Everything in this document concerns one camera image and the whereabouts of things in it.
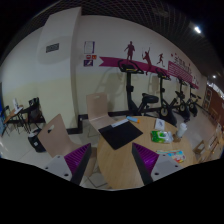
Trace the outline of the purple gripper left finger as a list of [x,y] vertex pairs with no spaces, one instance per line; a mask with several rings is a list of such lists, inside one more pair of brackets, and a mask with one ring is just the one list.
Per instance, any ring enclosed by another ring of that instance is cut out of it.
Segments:
[[44,166],[44,170],[79,185],[89,162],[91,153],[91,144],[88,143],[65,156],[56,155],[47,165]]

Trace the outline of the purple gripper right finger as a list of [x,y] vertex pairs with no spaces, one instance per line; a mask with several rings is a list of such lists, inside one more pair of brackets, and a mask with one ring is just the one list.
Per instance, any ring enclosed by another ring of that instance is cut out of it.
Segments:
[[137,143],[132,144],[132,155],[145,185],[182,169],[170,156],[157,154]]

